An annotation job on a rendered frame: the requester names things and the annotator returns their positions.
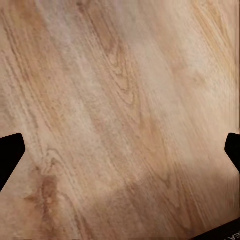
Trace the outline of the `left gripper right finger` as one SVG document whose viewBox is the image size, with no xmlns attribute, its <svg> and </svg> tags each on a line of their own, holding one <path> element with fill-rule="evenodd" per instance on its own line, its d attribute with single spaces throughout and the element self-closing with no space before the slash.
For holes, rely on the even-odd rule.
<svg viewBox="0 0 240 240">
<path fill-rule="evenodd" d="M 240 172 L 240 134 L 229 133 L 224 150 Z"/>
</svg>

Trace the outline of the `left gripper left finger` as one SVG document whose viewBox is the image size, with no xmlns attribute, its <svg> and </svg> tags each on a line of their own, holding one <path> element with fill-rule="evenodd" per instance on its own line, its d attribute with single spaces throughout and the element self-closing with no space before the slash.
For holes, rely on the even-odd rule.
<svg viewBox="0 0 240 240">
<path fill-rule="evenodd" d="M 26 146 L 21 133 L 0 138 L 0 192 L 25 154 Z"/>
</svg>

